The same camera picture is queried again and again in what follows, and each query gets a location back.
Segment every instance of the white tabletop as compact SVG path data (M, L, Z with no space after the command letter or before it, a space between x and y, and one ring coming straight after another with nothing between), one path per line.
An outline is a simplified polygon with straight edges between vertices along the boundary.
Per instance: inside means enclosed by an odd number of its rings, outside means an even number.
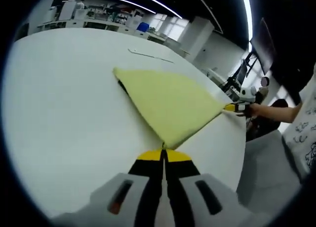
M3 79L4 137L18 177L49 217L78 210L92 191L127 173L139 154L161 146L118 85L114 66L184 74L230 102L192 64L142 38L65 28L17 41ZM244 148L244 118L221 114L179 151L189 154L201 173L236 190Z

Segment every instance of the black hair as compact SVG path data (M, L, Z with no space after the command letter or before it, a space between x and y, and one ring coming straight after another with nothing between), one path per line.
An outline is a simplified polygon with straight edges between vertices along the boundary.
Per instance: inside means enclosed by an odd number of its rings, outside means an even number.
M265 86L269 86L269 85L270 85L270 79L269 79L267 76L264 76L263 78L266 79L266 81L267 81L267 85L265 85Z
M285 99L278 99L278 100L274 101L274 103L271 105L271 107L287 108L288 103Z

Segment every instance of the computer monitor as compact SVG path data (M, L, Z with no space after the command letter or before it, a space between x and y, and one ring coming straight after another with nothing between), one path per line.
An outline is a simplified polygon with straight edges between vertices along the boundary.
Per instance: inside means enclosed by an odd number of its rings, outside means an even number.
M264 74L266 74L277 55L275 46L272 41L267 23L264 19L259 24L259 29L251 40L251 44L254 49L254 54L259 59L261 68Z
M247 64L245 60L243 60L236 77L236 82L238 83L240 88L242 86L243 81L245 80L246 74L247 74Z

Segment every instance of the yellow cloth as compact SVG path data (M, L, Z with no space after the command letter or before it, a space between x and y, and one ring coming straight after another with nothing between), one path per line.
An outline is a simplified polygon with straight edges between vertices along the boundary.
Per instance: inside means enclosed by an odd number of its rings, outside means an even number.
M225 106L180 74L118 68L114 74L167 148L175 148L195 134Z

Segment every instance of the white cabinet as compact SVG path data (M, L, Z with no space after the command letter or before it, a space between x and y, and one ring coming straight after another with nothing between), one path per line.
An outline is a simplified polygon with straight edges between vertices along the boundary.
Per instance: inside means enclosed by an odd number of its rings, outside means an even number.
M75 20L84 20L89 10L87 9L77 9L75 11Z
M66 28L83 28L84 21L70 20L66 22Z
M127 28L126 26L120 26L118 28L118 32L132 36L132 35L134 35L135 30Z
M144 39L148 39L149 34L147 32L142 32L142 31L135 30L134 36L137 36L137 37L140 37L140 38L144 38Z

